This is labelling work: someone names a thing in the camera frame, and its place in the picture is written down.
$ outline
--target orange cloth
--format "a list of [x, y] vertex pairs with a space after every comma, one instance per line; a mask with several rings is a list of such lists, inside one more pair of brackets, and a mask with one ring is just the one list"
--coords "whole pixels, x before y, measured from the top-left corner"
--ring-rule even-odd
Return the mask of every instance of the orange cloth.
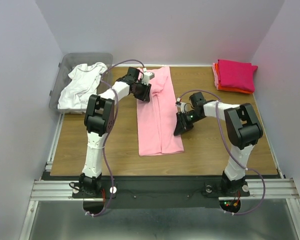
[[[215, 71], [218, 74], [218, 78], [220, 79], [218, 63], [215, 63], [214, 66], [215, 66]], [[220, 84], [218, 84], [217, 89], [221, 90], [221, 91], [226, 91], [226, 92], [237, 92], [237, 93], [243, 93], [243, 94], [253, 94], [253, 92], [251, 92], [251, 91], [245, 91], [245, 90], [242, 90], [240, 88], [235, 88], [235, 87], [224, 87], [224, 86], [221, 86]]]

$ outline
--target magenta cloth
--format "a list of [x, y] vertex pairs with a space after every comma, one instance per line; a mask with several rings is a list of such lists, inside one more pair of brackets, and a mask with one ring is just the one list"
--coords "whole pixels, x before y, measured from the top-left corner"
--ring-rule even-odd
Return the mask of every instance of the magenta cloth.
[[251, 63], [219, 59], [219, 84], [225, 88], [237, 88], [254, 92], [254, 69], [255, 67]]
[[184, 151], [181, 136], [174, 136], [178, 109], [170, 68], [165, 66], [150, 72], [154, 73], [150, 80], [150, 102], [136, 102], [139, 155], [181, 153]]

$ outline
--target white wall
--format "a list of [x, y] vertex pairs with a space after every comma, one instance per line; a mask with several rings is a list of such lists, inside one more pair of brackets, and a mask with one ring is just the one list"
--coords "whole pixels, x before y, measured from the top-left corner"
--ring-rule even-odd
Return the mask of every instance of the white wall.
[[300, 194], [300, 0], [286, 0], [252, 62], [255, 96], [279, 166]]
[[0, 240], [19, 239], [57, 116], [48, 109], [61, 51], [33, 0], [0, 1]]
[[249, 61], [284, 0], [36, 0], [62, 52], [114, 62]]

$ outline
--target robotic arm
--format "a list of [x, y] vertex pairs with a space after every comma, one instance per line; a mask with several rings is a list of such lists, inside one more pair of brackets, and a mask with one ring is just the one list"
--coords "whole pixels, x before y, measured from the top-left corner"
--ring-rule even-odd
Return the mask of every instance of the robotic arm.
[[117, 93], [118, 101], [129, 94], [133, 94], [136, 99], [143, 102], [150, 101], [149, 80], [155, 75], [153, 72], [144, 71], [143, 78], [139, 79], [139, 74], [140, 70], [129, 67], [127, 74], [117, 79], [112, 89], [100, 95], [91, 95], [89, 98], [84, 117], [88, 137], [87, 152], [79, 177], [79, 189], [88, 195], [95, 196], [101, 190], [102, 149], [105, 147], [108, 133], [114, 126], [116, 104], [114, 91]]
[[[174, 135], [180, 135], [191, 130], [193, 123], [206, 117], [217, 117], [217, 101], [206, 101], [201, 92], [190, 96], [192, 110], [186, 111], [186, 103], [178, 98], [177, 107], [181, 108], [176, 114], [177, 124]], [[218, 117], [226, 123], [228, 138], [231, 142], [231, 154], [242, 165], [247, 166], [248, 159], [254, 146], [263, 136], [263, 129], [251, 104], [226, 104], [219, 102]], [[245, 169], [240, 167], [230, 156], [228, 164], [222, 173], [221, 190], [223, 193], [234, 193], [246, 184]]]

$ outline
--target crumpled white cloth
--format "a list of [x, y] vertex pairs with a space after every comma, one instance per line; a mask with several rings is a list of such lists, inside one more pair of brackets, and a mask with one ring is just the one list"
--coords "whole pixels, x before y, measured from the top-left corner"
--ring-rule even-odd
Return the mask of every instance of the crumpled white cloth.
[[68, 74], [72, 81], [61, 91], [58, 109], [86, 109], [89, 97], [97, 93], [101, 74], [106, 70], [107, 66], [102, 62], [91, 66], [86, 63], [77, 65]]

